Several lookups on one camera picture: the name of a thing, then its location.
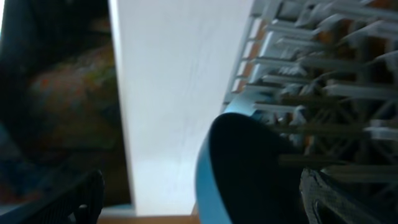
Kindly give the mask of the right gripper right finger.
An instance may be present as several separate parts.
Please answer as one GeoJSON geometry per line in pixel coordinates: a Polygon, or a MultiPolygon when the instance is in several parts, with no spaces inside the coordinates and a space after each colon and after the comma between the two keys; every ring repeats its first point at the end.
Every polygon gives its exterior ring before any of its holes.
{"type": "Polygon", "coordinates": [[[301,191],[309,224],[396,224],[397,216],[351,193],[330,176],[311,169],[301,175],[301,191]]]}

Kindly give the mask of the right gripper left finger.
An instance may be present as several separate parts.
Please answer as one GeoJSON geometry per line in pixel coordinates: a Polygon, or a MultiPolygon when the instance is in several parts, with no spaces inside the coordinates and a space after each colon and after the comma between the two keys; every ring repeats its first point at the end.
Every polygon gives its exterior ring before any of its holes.
{"type": "Polygon", "coordinates": [[[1,215],[1,224],[96,224],[103,201],[103,175],[94,170],[44,198],[1,215]]]}

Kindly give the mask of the dark blue plate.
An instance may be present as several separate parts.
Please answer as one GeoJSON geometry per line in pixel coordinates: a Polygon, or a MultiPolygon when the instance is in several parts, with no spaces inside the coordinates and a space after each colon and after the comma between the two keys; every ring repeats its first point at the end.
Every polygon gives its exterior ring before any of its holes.
{"type": "Polygon", "coordinates": [[[297,148],[248,116],[224,113],[208,131],[195,174],[202,223],[308,223],[299,191],[302,169],[281,166],[297,148]]]}

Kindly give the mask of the light blue cup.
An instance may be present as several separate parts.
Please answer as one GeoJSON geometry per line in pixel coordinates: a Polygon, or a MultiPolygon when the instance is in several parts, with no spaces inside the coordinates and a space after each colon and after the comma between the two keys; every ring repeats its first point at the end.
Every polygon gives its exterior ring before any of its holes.
{"type": "Polygon", "coordinates": [[[226,106],[223,113],[238,113],[251,117],[257,121],[263,118],[263,112],[254,108],[255,102],[273,103],[274,99],[265,93],[244,91],[226,106]]]}

